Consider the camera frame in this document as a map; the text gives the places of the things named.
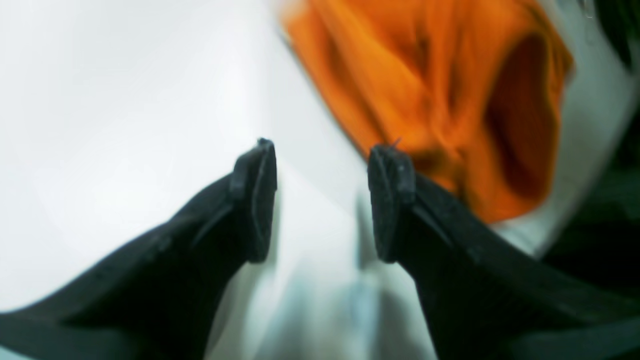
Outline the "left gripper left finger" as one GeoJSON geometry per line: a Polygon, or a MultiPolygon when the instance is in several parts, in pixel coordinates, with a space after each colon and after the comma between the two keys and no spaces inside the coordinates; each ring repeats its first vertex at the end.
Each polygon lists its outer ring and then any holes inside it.
{"type": "Polygon", "coordinates": [[[270,248],[277,191],[265,138],[167,222],[41,301],[1,314],[1,348],[32,360],[202,360],[234,274],[270,248]]]}

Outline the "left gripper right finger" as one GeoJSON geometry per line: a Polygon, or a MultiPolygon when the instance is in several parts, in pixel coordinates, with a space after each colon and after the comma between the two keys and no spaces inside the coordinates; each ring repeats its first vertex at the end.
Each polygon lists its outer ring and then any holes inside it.
{"type": "Polygon", "coordinates": [[[526,255],[390,145],[369,155],[375,250],[412,277],[441,360],[637,360],[639,301],[526,255]]]}

